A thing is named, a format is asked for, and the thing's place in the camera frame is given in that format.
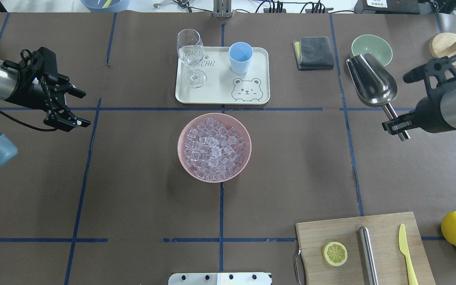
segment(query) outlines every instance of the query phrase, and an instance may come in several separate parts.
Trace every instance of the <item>bear drawing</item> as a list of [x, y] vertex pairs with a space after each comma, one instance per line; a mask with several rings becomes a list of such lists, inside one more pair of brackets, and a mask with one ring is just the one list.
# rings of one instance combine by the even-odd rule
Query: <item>bear drawing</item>
[[254, 78], [253, 80], [242, 80], [240, 78], [235, 78], [233, 80], [233, 91], [232, 97], [237, 100], [242, 100], [244, 102], [251, 101], [260, 101], [263, 97], [263, 92], [260, 88], [261, 80]]

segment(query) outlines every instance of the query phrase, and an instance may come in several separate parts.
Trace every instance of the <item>pink bowl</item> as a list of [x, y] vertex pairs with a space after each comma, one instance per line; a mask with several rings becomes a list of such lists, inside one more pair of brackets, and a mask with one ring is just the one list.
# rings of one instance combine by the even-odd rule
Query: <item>pink bowl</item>
[[[246, 143], [246, 157], [244, 157], [244, 161], [242, 162], [242, 164], [240, 165], [240, 170], [239, 172], [237, 172], [235, 175], [233, 175], [232, 177], [228, 178], [228, 179], [225, 179], [225, 180], [219, 180], [219, 181], [208, 181], [208, 180], [204, 180], [204, 179], [201, 179], [199, 177], [196, 177], [196, 175], [193, 173], [193, 166], [191, 168], [189, 168], [187, 165], [186, 165], [186, 160], [188, 160], [186, 158], [186, 156], [184, 155], [184, 142], [186, 140], [186, 138], [188, 137], [186, 135], [186, 133], [192, 129], [192, 128], [196, 128], [197, 124], [200, 123], [200, 122], [204, 122], [206, 121], [207, 118], [213, 118], [215, 119], [216, 121], [219, 121], [220, 123], [223, 123], [223, 125], [229, 129], [231, 127], [234, 127], [237, 132], [239, 132], [239, 135], [241, 137], [244, 138], [245, 140], [245, 143]], [[184, 169], [194, 178], [200, 180], [200, 181], [203, 181], [203, 182], [209, 182], [209, 183], [219, 183], [219, 182], [225, 182], [225, 181], [228, 181], [230, 179], [232, 179], [233, 177], [239, 175], [239, 173], [242, 172], [242, 170], [244, 170], [244, 168], [246, 167], [248, 161], [249, 161], [249, 158], [251, 157], [251, 149], [252, 149], [252, 146], [251, 146], [251, 137], [249, 136], [249, 133], [247, 132], [246, 130], [246, 127], [244, 127], [244, 125], [242, 125], [241, 122], [239, 122], [237, 119], [235, 119], [234, 117], [232, 116], [228, 116], [226, 114], [222, 114], [220, 112], [211, 112], [211, 113], [208, 113], [208, 114], [205, 114], [205, 115], [201, 115], [199, 117], [196, 117], [195, 119], [193, 119], [191, 122], [189, 122], [185, 127], [184, 129], [182, 130], [182, 132], [180, 133], [179, 135], [179, 142], [177, 143], [177, 155], [179, 156], [179, 161], [180, 163], [182, 164], [182, 166], [184, 167]]]

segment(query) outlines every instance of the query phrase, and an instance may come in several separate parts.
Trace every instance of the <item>white floor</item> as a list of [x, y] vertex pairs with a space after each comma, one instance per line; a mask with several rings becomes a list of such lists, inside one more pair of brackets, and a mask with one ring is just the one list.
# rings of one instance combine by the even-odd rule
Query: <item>white floor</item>
[[[133, 11], [157, 11], [157, 12], [186, 12], [174, 2], [154, 8], [154, 3], [159, 3], [161, 0], [130, 0], [128, 9]], [[300, 4], [284, 4], [284, 8], [288, 13], [299, 13], [304, 3], [307, 0], [284, 0], [284, 2], [302, 2]], [[322, 0], [327, 8], [333, 8], [333, 11], [352, 10], [357, 0]], [[81, 0], [1, 0], [1, 3], [8, 11], [18, 12], [89, 12], [82, 4]], [[254, 12], [260, 4], [260, 0], [232, 0], [232, 9], [245, 9]], [[212, 10], [213, 0], [190, 0], [190, 5], [197, 8]], [[263, 12], [263, 8], [268, 7], [264, 4], [259, 13]]]

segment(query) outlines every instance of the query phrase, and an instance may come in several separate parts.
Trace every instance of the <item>cutting board handle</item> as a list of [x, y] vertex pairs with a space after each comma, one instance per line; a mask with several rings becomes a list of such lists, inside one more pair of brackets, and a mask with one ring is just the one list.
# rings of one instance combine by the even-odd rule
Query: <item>cutting board handle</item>
[[302, 259], [302, 249], [300, 247], [298, 247], [298, 251], [297, 251], [297, 253], [295, 255], [295, 263], [293, 265], [294, 265], [294, 268], [295, 268], [296, 280], [298, 281], [299, 285], [302, 285], [302, 283], [300, 282], [300, 274], [298, 272], [298, 257], [299, 256], [300, 256], [300, 261], [302, 262], [302, 267], [303, 267], [304, 272], [305, 272], [306, 269], [304, 268], [304, 260]]

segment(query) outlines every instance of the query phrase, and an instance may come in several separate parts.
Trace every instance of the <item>bowl of ice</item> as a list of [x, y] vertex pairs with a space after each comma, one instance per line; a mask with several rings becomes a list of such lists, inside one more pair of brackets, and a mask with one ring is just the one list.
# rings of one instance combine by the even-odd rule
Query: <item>bowl of ice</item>
[[189, 122], [179, 136], [177, 154], [184, 169], [209, 183], [239, 175], [251, 156], [251, 137], [232, 116], [209, 113]]

